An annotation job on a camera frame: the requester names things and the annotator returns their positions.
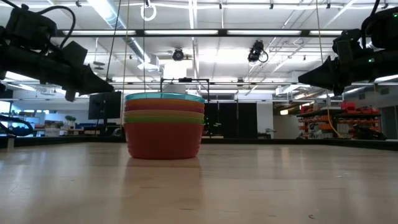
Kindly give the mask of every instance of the computer monitor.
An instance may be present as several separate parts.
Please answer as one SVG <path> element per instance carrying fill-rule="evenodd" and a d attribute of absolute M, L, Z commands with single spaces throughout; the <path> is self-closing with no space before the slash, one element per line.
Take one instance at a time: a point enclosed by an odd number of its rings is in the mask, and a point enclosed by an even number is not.
<path fill-rule="evenodd" d="M 88 119 L 120 118 L 121 97 L 120 91 L 90 95 Z"/>

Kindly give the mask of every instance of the wooden table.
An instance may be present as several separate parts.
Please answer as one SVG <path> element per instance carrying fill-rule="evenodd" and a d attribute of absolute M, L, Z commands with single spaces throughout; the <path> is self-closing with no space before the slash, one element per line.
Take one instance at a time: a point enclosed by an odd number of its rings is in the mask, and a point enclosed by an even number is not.
<path fill-rule="evenodd" d="M 398 154 L 333 146 L 202 145 L 131 159 L 125 144 L 0 153 L 0 223 L 397 223 Z"/>

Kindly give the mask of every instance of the blue bowl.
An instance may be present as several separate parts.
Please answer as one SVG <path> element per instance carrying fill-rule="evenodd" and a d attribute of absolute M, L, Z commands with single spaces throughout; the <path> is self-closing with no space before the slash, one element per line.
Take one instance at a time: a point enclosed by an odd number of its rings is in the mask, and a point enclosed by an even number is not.
<path fill-rule="evenodd" d="M 183 93 L 134 93 L 126 96 L 126 100 L 138 100 L 144 98 L 180 99 L 205 103 L 205 99 L 202 97 Z"/>

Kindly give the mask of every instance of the plastic bowl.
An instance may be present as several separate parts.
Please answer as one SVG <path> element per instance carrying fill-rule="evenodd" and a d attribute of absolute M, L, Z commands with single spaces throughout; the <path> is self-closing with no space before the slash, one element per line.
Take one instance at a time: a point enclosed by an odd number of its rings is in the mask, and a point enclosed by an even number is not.
<path fill-rule="evenodd" d="M 125 123 L 194 123 L 203 124 L 204 119 L 200 118 L 184 118 L 170 116 L 136 116 L 124 118 Z"/>
<path fill-rule="evenodd" d="M 126 106 L 132 105 L 148 105 L 148 104 L 168 104 L 168 105 L 185 105 L 194 106 L 203 109 L 205 105 L 197 101 L 180 100 L 180 99 L 139 99 L 126 101 Z"/>
<path fill-rule="evenodd" d="M 138 159 L 188 159 L 198 154 L 202 124 L 124 124 L 129 153 Z"/>
<path fill-rule="evenodd" d="M 176 110 L 176 111 L 189 111 L 196 113 L 204 113 L 205 110 L 202 108 L 197 108 L 194 106 L 185 106 L 185 105 L 131 105 L 127 106 L 124 109 L 125 111 L 134 111 L 134 110 Z"/>
<path fill-rule="evenodd" d="M 143 98 L 166 98 L 166 99 L 181 99 L 191 100 L 204 103 L 205 100 L 202 97 L 183 94 L 183 93 L 134 93 L 126 96 L 127 100 L 137 100 Z"/>
<path fill-rule="evenodd" d="M 173 116 L 184 118 L 200 118 L 203 119 L 203 113 L 189 112 L 189 111 L 172 111 L 172 110 L 135 110 L 124 112 L 125 118 L 136 116 Z"/>

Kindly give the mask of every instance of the red bowl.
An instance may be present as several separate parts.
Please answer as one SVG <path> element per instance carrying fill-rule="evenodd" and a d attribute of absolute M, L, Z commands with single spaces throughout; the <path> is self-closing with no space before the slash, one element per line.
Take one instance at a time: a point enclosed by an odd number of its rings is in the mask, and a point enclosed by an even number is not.
<path fill-rule="evenodd" d="M 205 110 L 195 106 L 186 105 L 166 105 L 166 104 L 148 104 L 148 105 L 131 105 L 124 109 L 125 111 L 133 110 L 177 110 L 177 111 L 191 111 L 196 113 L 204 113 Z"/>
<path fill-rule="evenodd" d="M 129 153 L 138 159 L 188 159 L 200 148 L 202 124 L 126 123 Z"/>

